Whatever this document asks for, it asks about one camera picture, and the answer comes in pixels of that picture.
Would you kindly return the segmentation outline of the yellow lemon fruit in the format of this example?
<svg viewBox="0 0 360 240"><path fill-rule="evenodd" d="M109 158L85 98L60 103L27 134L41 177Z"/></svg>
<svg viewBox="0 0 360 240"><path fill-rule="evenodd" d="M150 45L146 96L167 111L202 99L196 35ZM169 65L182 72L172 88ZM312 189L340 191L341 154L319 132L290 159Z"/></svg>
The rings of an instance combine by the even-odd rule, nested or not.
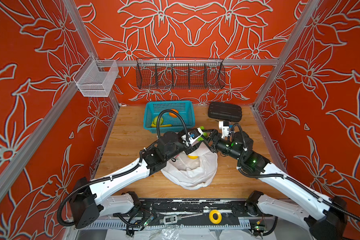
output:
<svg viewBox="0 0 360 240"><path fill-rule="evenodd" d="M199 156L194 156L194 155L187 155L187 157L192 160L199 158Z"/></svg>

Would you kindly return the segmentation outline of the white plastic bag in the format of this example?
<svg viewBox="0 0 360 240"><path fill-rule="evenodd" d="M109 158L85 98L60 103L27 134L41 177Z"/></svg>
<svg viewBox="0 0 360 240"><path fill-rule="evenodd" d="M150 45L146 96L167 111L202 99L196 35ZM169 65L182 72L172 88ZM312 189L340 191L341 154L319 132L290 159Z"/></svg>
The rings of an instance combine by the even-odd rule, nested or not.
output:
<svg viewBox="0 0 360 240"><path fill-rule="evenodd" d="M201 144L190 155L199 158L192 160L181 152L174 160L169 160L161 172L168 180L186 190L209 186L218 170L218 155L211 152L205 144Z"/></svg>

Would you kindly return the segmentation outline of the orange fruit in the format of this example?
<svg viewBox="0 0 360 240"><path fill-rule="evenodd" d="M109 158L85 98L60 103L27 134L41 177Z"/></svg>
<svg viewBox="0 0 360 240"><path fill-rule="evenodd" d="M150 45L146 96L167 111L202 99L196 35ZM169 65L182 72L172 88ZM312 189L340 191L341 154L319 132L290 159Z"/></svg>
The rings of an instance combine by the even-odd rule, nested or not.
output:
<svg viewBox="0 0 360 240"><path fill-rule="evenodd" d="M169 113L169 116L172 118L177 118L178 117L178 110L172 109L171 112Z"/></svg>

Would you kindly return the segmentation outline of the yellow banana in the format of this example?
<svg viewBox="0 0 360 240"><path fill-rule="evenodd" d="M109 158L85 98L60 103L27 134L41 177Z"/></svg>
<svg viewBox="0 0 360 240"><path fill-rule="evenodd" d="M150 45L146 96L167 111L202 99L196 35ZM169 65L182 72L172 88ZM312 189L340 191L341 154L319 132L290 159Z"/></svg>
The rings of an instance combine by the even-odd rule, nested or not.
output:
<svg viewBox="0 0 360 240"><path fill-rule="evenodd" d="M167 124L167 125L159 125L160 126L160 128L166 128L166 127L172 127L172 125L171 124ZM157 127L157 125L155 125L155 124L151 124L151 128L156 128Z"/></svg>

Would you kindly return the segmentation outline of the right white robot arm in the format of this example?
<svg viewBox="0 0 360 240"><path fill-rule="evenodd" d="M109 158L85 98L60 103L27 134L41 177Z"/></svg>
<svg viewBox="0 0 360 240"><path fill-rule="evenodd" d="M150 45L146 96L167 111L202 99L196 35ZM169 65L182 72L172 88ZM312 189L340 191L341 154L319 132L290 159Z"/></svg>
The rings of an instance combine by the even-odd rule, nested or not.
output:
<svg viewBox="0 0 360 240"><path fill-rule="evenodd" d="M238 123L222 133L204 128L199 131L199 140L212 152L237 160L237 169L243 176L274 187L294 202L289 204L273 200L261 192L253 192L250 196L253 206L248 208L252 215L262 212L288 220L308 230L316 240L341 240L348 218L360 223L359 216L347 211L343 199L309 188L255 152L254 141Z"/></svg>

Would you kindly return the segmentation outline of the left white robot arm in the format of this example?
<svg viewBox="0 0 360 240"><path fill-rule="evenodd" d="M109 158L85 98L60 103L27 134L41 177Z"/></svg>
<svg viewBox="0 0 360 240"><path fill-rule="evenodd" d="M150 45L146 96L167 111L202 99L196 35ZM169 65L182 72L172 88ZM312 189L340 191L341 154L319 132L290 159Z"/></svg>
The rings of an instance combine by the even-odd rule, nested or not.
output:
<svg viewBox="0 0 360 240"><path fill-rule="evenodd" d="M197 150L200 145L198 139L204 137L204 128L188 129L183 118L179 114L176 116L183 126L182 131L161 135L160 126L157 126L158 139L140 150L134 162L102 178L91 181L79 179L57 209L58 223L78 229L88 226L105 210L105 200L112 194L159 172L180 153L188 155Z"/></svg>

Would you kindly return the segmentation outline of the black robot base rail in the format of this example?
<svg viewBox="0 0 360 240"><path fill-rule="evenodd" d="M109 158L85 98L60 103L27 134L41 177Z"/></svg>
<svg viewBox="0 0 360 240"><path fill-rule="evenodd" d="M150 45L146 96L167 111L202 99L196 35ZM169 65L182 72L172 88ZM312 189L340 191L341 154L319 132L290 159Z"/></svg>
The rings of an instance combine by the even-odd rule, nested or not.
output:
<svg viewBox="0 0 360 240"><path fill-rule="evenodd" d="M115 214L102 216L92 226L117 230L158 230L166 227L164 217L176 215L179 220L173 227L207 228L209 230L259 230L267 231L274 217L266 214L251 216L244 199L138 199L137 206L120 220ZM214 225L209 213L218 210L222 221Z"/></svg>

